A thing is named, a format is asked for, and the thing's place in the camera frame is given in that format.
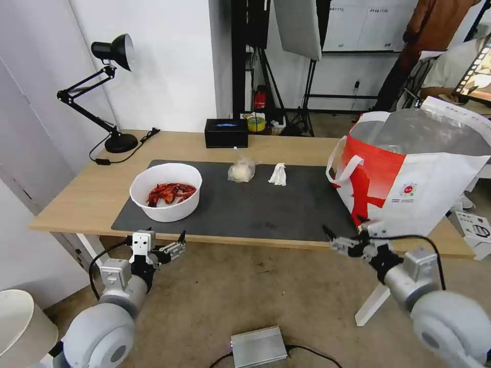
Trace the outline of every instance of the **dried red chili pepper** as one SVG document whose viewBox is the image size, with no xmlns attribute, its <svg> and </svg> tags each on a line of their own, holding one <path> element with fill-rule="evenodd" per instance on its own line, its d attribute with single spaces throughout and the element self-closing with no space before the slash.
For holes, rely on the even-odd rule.
<svg viewBox="0 0 491 368">
<path fill-rule="evenodd" d="M 157 207 L 159 199 L 163 199 L 166 204 L 171 204 L 176 197 L 181 197 L 178 203 L 191 197 L 196 192 L 192 185 L 182 183 L 157 184 L 148 195 L 148 206 Z"/>
</svg>

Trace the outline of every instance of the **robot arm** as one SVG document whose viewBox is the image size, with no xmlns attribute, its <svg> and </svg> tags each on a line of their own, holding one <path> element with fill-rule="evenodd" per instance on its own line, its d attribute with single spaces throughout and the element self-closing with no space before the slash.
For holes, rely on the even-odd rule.
<svg viewBox="0 0 491 368">
<path fill-rule="evenodd" d="M 130 260 L 110 258 L 100 267 L 105 289 L 97 305 L 70 324 L 55 368 L 116 368 L 133 346 L 135 322 L 153 274 L 186 250 L 185 232 L 176 242 L 155 248 L 155 232 L 139 231 L 131 240 Z"/>
<path fill-rule="evenodd" d="M 439 290 L 434 274 L 437 254 L 418 249 L 404 258 L 393 252 L 379 221 L 362 224 L 355 239 L 336 237 L 324 227 L 331 247 L 360 257 L 377 272 L 396 301 L 413 320 L 419 341 L 450 367 L 483 367 L 491 362 L 491 321 L 479 304 L 465 296 Z"/>
</svg>

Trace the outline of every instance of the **black mat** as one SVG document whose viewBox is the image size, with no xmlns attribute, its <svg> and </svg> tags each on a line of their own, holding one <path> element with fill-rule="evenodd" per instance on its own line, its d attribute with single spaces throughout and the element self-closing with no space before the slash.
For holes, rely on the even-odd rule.
<svg viewBox="0 0 491 368">
<path fill-rule="evenodd" d="M 150 166 L 167 160 L 154 160 Z M 248 183 L 227 180 L 229 163 L 183 162 L 203 177 L 199 205 L 176 222 L 156 222 L 128 199 L 112 229 L 138 231 L 152 227 L 157 233 L 238 238 L 325 241 L 322 224 L 336 234 L 355 236 L 350 214 L 335 188 L 327 181 L 325 167 L 286 166 L 286 187 L 267 181 L 274 165 L 257 165 Z"/>
</svg>

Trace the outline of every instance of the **red and white shopping bag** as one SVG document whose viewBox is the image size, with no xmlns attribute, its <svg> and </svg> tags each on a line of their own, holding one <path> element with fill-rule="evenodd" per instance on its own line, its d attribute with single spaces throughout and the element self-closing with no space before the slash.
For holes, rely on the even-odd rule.
<svg viewBox="0 0 491 368">
<path fill-rule="evenodd" d="M 490 157 L 489 120 L 428 98 L 421 110 L 363 114 L 331 153 L 326 176 L 357 226 L 379 219 L 389 236 L 427 235 Z"/>
</svg>

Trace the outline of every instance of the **desk lamp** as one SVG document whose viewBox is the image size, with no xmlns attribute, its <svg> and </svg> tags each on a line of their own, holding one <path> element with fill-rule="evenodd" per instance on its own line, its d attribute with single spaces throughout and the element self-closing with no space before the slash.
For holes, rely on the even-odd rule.
<svg viewBox="0 0 491 368">
<path fill-rule="evenodd" d="M 75 103 L 75 99 L 100 86 L 101 84 L 104 84 L 108 80 L 114 78 L 116 67 L 111 64 L 111 61 L 115 61 L 119 66 L 131 72 L 131 67 L 135 62 L 133 53 L 133 42 L 131 41 L 131 37 L 128 34 L 123 34 L 116 37 L 111 43 L 92 43 L 91 51 L 92 54 L 96 58 L 101 59 L 102 63 L 106 66 L 97 73 L 92 74 L 84 80 L 74 84 L 73 86 L 58 91 L 58 100 L 67 104 L 73 110 L 81 113 L 86 118 L 92 120 L 102 129 L 105 129 L 110 133 L 109 139 L 107 139 L 104 143 L 104 146 L 108 152 L 122 153 L 130 151 L 138 145 L 138 140 L 134 135 L 119 132 L 116 124 L 107 122 L 106 120 L 103 120 L 85 110 L 83 107 Z M 84 83 L 90 81 L 93 78 L 96 78 L 101 74 L 106 74 L 106 78 L 91 86 L 80 87 Z"/>
</svg>

